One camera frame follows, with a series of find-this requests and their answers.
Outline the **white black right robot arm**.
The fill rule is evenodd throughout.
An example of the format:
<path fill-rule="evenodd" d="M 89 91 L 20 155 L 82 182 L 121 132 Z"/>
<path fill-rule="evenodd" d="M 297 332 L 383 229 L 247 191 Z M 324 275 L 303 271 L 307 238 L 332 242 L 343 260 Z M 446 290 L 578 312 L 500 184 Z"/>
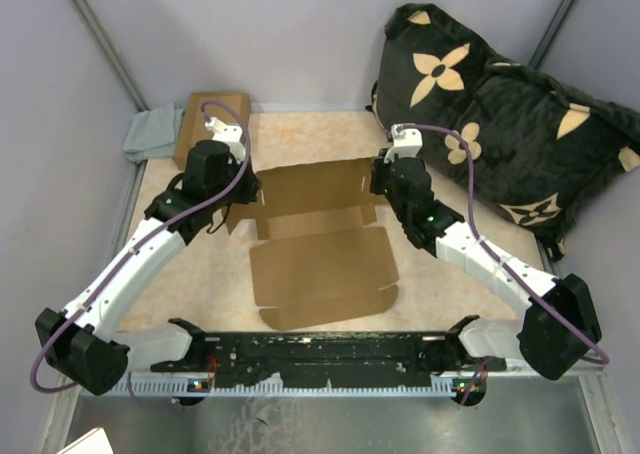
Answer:
<path fill-rule="evenodd" d="M 460 324 L 445 347 L 452 367 L 467 370 L 487 357 L 517 359 L 558 380 L 600 342 L 586 282 L 574 274 L 558 278 L 535 269 L 477 234 L 467 218 L 435 198 L 421 160 L 375 158 L 370 190 L 385 197 L 414 247 L 460 268 L 515 315 Z"/>

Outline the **brown cardboard box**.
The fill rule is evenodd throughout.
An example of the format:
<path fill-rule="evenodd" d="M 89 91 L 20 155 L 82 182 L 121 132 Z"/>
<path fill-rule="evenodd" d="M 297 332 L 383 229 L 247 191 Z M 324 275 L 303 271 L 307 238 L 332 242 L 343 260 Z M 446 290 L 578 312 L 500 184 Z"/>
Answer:
<path fill-rule="evenodd" d="M 235 205 L 229 231 L 255 223 L 250 248 L 254 302 L 271 329 L 291 331 L 383 314 L 399 272 L 370 191 L 371 159 L 265 169 L 255 202 Z"/>

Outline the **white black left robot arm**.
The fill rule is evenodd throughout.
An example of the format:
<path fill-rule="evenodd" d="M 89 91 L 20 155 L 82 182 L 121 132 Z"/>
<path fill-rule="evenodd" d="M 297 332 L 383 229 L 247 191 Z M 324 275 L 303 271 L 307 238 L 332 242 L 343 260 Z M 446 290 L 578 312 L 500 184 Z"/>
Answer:
<path fill-rule="evenodd" d="M 118 328 L 154 277 L 211 224 L 216 211 L 249 204 L 258 190 L 249 139 L 198 142 L 185 170 L 153 199 L 134 235 L 103 272 L 63 309 L 39 314 L 35 327 L 41 350 L 31 367 L 32 387 L 48 390 L 37 379 L 42 363 L 94 395 L 156 364 L 201 368 L 208 348 L 184 321 L 131 332 Z"/>

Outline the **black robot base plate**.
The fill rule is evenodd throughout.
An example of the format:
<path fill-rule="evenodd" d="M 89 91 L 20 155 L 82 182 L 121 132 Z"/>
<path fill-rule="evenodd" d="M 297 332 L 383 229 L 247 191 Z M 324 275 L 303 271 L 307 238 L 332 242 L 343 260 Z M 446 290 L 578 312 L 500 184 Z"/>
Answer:
<path fill-rule="evenodd" d="M 157 362 L 155 373 L 208 372 L 220 387 L 251 386 L 278 373 L 286 387 L 426 387 L 433 375 L 473 368 L 458 335 L 466 316 L 445 331 L 205 332 L 180 318 L 191 336 L 185 357 Z"/>

